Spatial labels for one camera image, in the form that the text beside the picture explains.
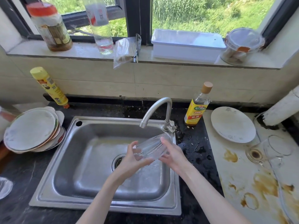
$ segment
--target stainless steel sink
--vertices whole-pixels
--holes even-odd
[[[74,117],[29,205],[86,209],[125,156],[127,145],[161,133],[165,121]],[[178,175],[156,160],[127,179],[116,191],[110,211],[180,215]]]

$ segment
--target window sill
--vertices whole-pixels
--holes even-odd
[[[68,51],[51,52],[44,41],[24,40],[9,52],[9,56],[27,56],[27,57],[52,57],[52,58],[70,58],[87,59],[99,61],[113,61],[113,54],[102,55],[94,43],[74,42],[73,47]],[[264,52],[258,52],[252,55],[245,66],[233,66],[227,64],[220,58],[215,63],[194,62],[174,59],[162,59],[153,57],[153,46],[142,46],[139,54],[139,63],[153,64],[174,64],[174,65],[192,65],[206,67],[232,67],[232,68],[260,68],[260,69],[280,69],[281,66],[275,65],[275,62]]]

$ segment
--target green vegetation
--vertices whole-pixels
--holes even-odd
[[[82,0],[42,0],[54,4],[60,14],[82,11]],[[155,28],[220,33],[238,27],[257,29],[275,0],[153,0]],[[105,0],[107,6],[114,0]],[[109,22],[113,36],[127,37],[125,18]],[[80,28],[92,32],[90,26]]]

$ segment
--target forearm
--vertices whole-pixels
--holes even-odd
[[[76,224],[104,223],[117,188],[116,178],[111,174]]]
[[[183,165],[182,178],[199,202],[211,224],[249,224],[217,190],[189,162]]]

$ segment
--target faucet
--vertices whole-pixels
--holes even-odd
[[[141,123],[140,127],[145,128],[147,126],[147,122],[152,116],[152,114],[156,111],[157,108],[159,108],[162,104],[167,103],[167,111],[166,111],[166,119],[163,126],[163,131],[169,131],[171,133],[174,133],[176,131],[176,127],[170,124],[170,113],[171,113],[171,107],[172,107],[172,100],[169,97],[163,97],[160,100],[156,101],[150,109],[145,113]]]

